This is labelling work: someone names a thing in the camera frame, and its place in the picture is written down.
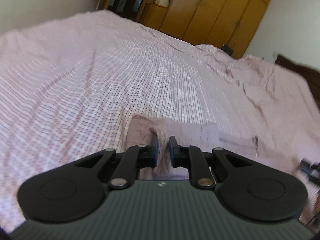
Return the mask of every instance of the white container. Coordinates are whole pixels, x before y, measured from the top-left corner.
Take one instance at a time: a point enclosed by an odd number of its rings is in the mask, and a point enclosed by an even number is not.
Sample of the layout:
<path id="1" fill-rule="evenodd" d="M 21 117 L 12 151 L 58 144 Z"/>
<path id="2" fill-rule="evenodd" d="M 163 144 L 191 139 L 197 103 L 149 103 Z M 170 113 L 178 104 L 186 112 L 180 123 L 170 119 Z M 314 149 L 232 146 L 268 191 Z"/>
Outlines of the white container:
<path id="1" fill-rule="evenodd" d="M 167 8 L 169 6 L 169 0 L 155 0 L 155 4 Z"/>

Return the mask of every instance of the dark wooden headboard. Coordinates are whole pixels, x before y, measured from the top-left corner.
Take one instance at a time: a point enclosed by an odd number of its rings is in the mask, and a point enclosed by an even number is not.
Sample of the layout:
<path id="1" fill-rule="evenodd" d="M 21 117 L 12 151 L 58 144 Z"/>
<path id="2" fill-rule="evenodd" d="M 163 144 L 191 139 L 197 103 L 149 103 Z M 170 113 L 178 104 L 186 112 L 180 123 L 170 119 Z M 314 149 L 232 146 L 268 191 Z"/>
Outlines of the dark wooden headboard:
<path id="1" fill-rule="evenodd" d="M 305 80 L 308 82 L 311 93 L 320 108 L 320 72 L 312 69 L 306 65 L 297 64 L 283 55 L 279 54 L 275 64 L 280 65 L 281 67 L 290 69 L 303 76 Z"/>

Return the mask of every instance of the beige wall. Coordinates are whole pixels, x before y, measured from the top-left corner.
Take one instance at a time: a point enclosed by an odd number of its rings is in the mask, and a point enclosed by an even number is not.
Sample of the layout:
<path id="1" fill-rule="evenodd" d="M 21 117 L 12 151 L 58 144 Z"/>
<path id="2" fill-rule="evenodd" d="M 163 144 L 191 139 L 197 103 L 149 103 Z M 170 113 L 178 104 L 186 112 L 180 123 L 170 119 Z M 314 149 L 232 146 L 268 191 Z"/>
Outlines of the beige wall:
<path id="1" fill-rule="evenodd" d="M 79 12 L 93 11 L 99 0 L 0 0 L 0 34 L 65 18 Z"/>
<path id="2" fill-rule="evenodd" d="M 320 0 L 271 0 L 245 55 L 274 62 L 281 53 L 320 69 Z"/>

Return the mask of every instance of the white logo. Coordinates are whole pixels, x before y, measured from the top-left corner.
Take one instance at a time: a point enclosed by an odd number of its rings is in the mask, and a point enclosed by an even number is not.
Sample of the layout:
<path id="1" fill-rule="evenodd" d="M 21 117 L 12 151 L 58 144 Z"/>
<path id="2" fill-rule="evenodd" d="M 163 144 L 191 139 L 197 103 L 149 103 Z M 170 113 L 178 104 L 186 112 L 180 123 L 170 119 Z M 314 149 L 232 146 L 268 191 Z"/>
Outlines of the white logo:
<path id="1" fill-rule="evenodd" d="M 165 185 L 167 185 L 165 182 L 160 182 L 160 183 L 158 183 L 158 185 L 160 186 L 160 187 L 164 187 Z"/>

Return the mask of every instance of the bed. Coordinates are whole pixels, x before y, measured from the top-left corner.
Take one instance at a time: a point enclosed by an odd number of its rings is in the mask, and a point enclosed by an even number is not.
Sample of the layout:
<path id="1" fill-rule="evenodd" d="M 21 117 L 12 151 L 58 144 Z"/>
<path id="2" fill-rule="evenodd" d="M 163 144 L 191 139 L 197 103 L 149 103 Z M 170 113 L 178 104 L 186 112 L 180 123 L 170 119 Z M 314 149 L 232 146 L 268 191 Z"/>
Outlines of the bed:
<path id="1" fill-rule="evenodd" d="M 320 114 L 299 75 L 255 57 L 233 60 L 109 11 L 0 37 L 0 225 L 23 221 L 16 201 L 31 176 L 104 148 L 124 151 L 132 118 L 214 124 L 257 138 L 264 164 L 298 176 L 319 162 Z M 304 181 L 314 201 L 314 188 Z"/>

